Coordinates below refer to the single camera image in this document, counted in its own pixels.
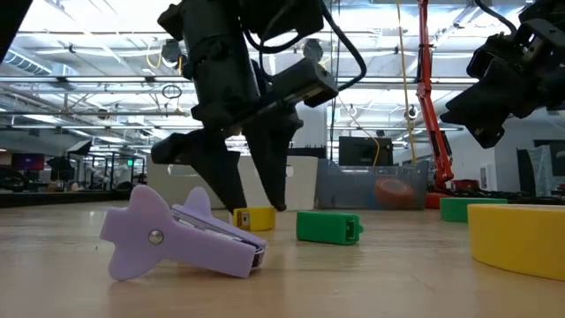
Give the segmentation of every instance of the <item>yellow rope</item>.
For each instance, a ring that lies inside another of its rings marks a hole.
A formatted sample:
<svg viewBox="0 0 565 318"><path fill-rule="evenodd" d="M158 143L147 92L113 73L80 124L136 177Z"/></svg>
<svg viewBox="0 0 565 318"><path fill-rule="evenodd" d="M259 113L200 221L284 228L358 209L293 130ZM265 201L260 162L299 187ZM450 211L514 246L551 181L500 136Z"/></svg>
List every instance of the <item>yellow rope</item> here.
<svg viewBox="0 0 565 318"><path fill-rule="evenodd" d="M149 43L149 45L147 45L147 54L145 55L145 60L147 61L147 65L149 65L149 67L153 68L153 69L157 69L159 68L159 66L161 66L161 53L159 53L159 59L157 60L157 65L151 63L151 60L149 59L149 50L151 49L151 43Z"/></svg>
<svg viewBox="0 0 565 318"><path fill-rule="evenodd" d="M178 75L183 75L183 57L178 57Z"/></svg>
<svg viewBox="0 0 565 318"><path fill-rule="evenodd" d="M345 106L345 104L342 101L342 97L340 97L340 95L337 96L337 98L339 99L339 102L342 104L342 107L345 109L345 111L347 111L347 113L350 115L351 119L353 119L353 122L355 123L355 125L357 125L359 127L360 130L363 131L363 133L366 133L367 136L369 136L369 138L371 138L375 145L377 146L377 153L374 156L374 160L373 160L373 167L377 166L377 160L379 160L379 153L380 153L380 143L379 141L374 138L367 130L365 130L365 128L363 128L363 126L355 119L355 116L351 115L350 110L347 109L347 107Z"/></svg>
<svg viewBox="0 0 565 318"><path fill-rule="evenodd" d="M404 85L404 118L406 119L406 129L408 130L408 140L410 141L412 164L416 163L416 148L414 147L414 134L412 133L412 122L408 117L409 103L408 103L408 86L406 84L406 61L404 59L404 40L403 40L403 27L400 11L401 0L396 0L396 13L398 14L398 35L400 37L400 54L403 67L403 85Z"/></svg>

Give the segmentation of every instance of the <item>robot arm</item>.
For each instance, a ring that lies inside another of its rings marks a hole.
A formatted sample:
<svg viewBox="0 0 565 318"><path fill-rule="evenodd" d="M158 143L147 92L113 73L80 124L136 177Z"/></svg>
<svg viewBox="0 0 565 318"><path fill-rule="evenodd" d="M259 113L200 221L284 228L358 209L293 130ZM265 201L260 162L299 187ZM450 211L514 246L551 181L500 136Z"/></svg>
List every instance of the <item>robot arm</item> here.
<svg viewBox="0 0 565 318"><path fill-rule="evenodd" d="M558 110L565 100L565 1L536 1L520 13L517 30L497 18L511 34L494 34L475 51L467 73L478 83L448 102L440 116L465 125L483 148L502 138L508 117L528 117L541 107Z"/></svg>
<svg viewBox="0 0 565 318"><path fill-rule="evenodd" d="M305 36L320 31L323 19L359 63L361 72L338 87L317 62L304 58L290 68L267 74L262 54L291 48ZM245 208L237 163L225 139L241 131L270 203L285 210L287 149L302 126L295 106L316 107L361 80L366 66L344 33L332 20L322 0L183 0L171 5L158 23L177 41L184 41L188 61L183 76L192 80L199 104L191 113L204 125L188 134L173 133L154 145L154 163L190 164L212 187L229 211ZM278 47L265 41L295 30L297 36ZM257 34L256 43L251 33ZM251 61L245 38L260 53Z"/></svg>

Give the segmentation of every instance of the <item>cable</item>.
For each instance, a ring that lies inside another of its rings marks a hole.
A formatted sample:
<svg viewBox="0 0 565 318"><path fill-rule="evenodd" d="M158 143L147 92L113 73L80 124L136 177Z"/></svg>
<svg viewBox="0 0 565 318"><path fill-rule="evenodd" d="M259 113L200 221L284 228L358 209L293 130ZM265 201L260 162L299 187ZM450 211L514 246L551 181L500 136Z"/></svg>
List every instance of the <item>cable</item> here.
<svg viewBox="0 0 565 318"><path fill-rule="evenodd" d="M347 50L353 55L353 58L355 58L355 61L357 62L359 68L361 69L359 75L357 75L347 83L342 84L338 88L338 90L341 92L344 89L347 89L357 84L360 80L362 80L365 77L365 75L367 74L367 65L365 64L365 60L363 60L363 57L359 54L357 48L355 48L353 43L351 43L350 39L347 38L345 33L342 31L342 29L334 22L334 18L332 17L332 14L328 10L326 4L321 3L320 5L321 5L321 13L324 16L324 19L326 19L329 26L332 28L332 30L334 30L337 37L343 42L343 45L345 45Z"/></svg>
<svg viewBox="0 0 565 318"><path fill-rule="evenodd" d="M162 88L161 94L168 100L179 98L183 94L183 90L174 84L168 84Z"/></svg>
<svg viewBox="0 0 565 318"><path fill-rule="evenodd" d="M482 0L475 0L475 4L477 4L477 7L479 7L480 10L484 11L489 16L497 18L503 25L505 25L510 30L510 34L516 33L516 31L517 31L516 26L514 26L512 24L512 22L510 22L508 19L504 18L500 13L498 13L498 12L494 11L493 9L487 7L485 4L483 4Z"/></svg>
<svg viewBox="0 0 565 318"><path fill-rule="evenodd" d="M183 57L178 57L178 75L183 75Z"/></svg>
<svg viewBox="0 0 565 318"><path fill-rule="evenodd" d="M379 141L376 140L368 131L366 131L365 128L363 128L363 126L355 119L355 117L353 115L351 115L350 111L347 109L347 107L345 107L345 104L342 101L342 97L340 97L338 95L337 98L339 98L339 101L341 102L343 108L350 115L351 119L353 119L353 122L359 127L359 129L361 129L363 131L363 133L366 133L366 135L369 136L369 138L371 138L374 141L374 143L377 145L377 154L374 156L374 160L373 160L373 167L376 167L377 166L377 160L379 160L379 154L380 154L380 143L379 143Z"/></svg>
<svg viewBox="0 0 565 318"><path fill-rule="evenodd" d="M338 0L337 5L338 5L338 11L337 14L341 13L341 1ZM334 1L330 1L329 3L329 11L333 12L334 10ZM334 49L336 49L336 47L334 46L334 33L335 32L331 32L329 34L329 43L331 45L330 51L329 51L329 71L330 73L334 72ZM339 50L337 51L337 61L339 61ZM331 106L332 108L332 121L331 124L329 126L329 147L330 147L330 152L329 152L329 160L333 161L334 160L334 128L335 128L335 98L332 99L331 102Z"/></svg>
<svg viewBox="0 0 565 318"><path fill-rule="evenodd" d="M555 197L537 197L526 192L504 192L504 191L487 191L477 187L468 187L465 189L448 190L434 188L434 192L443 193L449 196L458 198L493 198L493 199L506 199L508 203L515 204L554 204L565 205L565 200Z"/></svg>
<svg viewBox="0 0 565 318"><path fill-rule="evenodd" d="M404 119L406 119L406 129L408 130L408 140L410 142L412 164L416 164L416 147L414 145L414 134L412 133L412 122L409 118L410 109L408 103L408 85L406 83L406 59L404 58L404 39L400 1L401 0L396 0L396 14L398 15L398 36L400 38L400 56L403 68Z"/></svg>
<svg viewBox="0 0 565 318"><path fill-rule="evenodd" d="M248 29L244 29L244 36L245 36L245 39L249 42L249 44L251 44L251 46L254 49L259 51L260 45L251 37L251 33L249 32ZM298 43L300 40L302 40L302 37L297 35L292 40L290 40L290 41L288 41L288 42L286 42L282 45L278 45L278 46L274 46L274 47L268 47L268 46L263 45L263 53L264 54L280 53L280 52L282 52L286 49L290 49L290 47L292 47L293 45Z"/></svg>
<svg viewBox="0 0 565 318"><path fill-rule="evenodd" d="M147 45L147 53L145 55L145 60L147 62L147 65L149 65L149 67L157 69L161 66L161 58L162 58L161 51L159 51L159 60L157 61L157 65L154 65L153 63L151 63L151 60L149 59L149 50L150 49L151 49L151 43L149 43Z"/></svg>
<svg viewBox="0 0 565 318"><path fill-rule="evenodd" d="M275 25L275 23L278 22L278 20L281 19L281 17L284 16L290 10L290 8L292 8L292 6L290 4L284 5L281 8L281 10L279 10L279 12L277 12L276 15L270 21L268 21L267 27L265 27L265 32L263 32L263 34L260 37L260 43L259 43L259 49L258 49L258 51L259 51L259 67L260 67L263 75L269 81L271 80L271 75L268 74L267 72L265 72L265 67L263 66L263 51L265 50L265 39L270 36L270 31L273 28L273 26Z"/></svg>

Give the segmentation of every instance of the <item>green block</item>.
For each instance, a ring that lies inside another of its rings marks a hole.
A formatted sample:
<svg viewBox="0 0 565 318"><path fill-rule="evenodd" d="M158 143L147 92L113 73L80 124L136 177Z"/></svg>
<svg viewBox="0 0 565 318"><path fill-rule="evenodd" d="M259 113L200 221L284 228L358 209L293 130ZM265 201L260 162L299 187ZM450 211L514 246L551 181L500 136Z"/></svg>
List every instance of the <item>green block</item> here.
<svg viewBox="0 0 565 318"><path fill-rule="evenodd" d="M441 220L445 222L467 223L467 206L470 204L508 204L508 200L490 198L441 198Z"/></svg>
<svg viewBox="0 0 565 318"><path fill-rule="evenodd" d="M354 245L363 226L351 213L298 212L297 239L310 242Z"/></svg>

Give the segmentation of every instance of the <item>purple plastic object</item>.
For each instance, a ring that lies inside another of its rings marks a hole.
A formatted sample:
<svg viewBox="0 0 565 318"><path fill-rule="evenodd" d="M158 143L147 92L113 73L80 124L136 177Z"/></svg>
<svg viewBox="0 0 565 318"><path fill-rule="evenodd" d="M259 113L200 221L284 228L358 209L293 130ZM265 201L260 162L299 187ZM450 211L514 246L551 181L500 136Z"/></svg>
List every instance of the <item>purple plastic object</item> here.
<svg viewBox="0 0 565 318"><path fill-rule="evenodd" d="M198 228L234 237L238 240L256 246L259 249L264 250L267 247L266 240L256 237L247 231L238 229L237 227L225 223L222 220L218 220L212 216L210 199L208 198L204 188L196 187L192 189L188 195L186 203L183 206L178 204L173 205L171 212L174 217L187 223L191 223Z"/></svg>
<svg viewBox="0 0 565 318"><path fill-rule="evenodd" d="M202 214L206 212L203 209L209 214L209 207L206 191L197 189L184 205L184 209ZM264 252L264 248L181 224L173 218L165 200L146 185L133 189L127 208L108 211L100 238L116 247L109 274L117 281L142 276L162 260L187 262L245 278L253 265L259 265Z"/></svg>

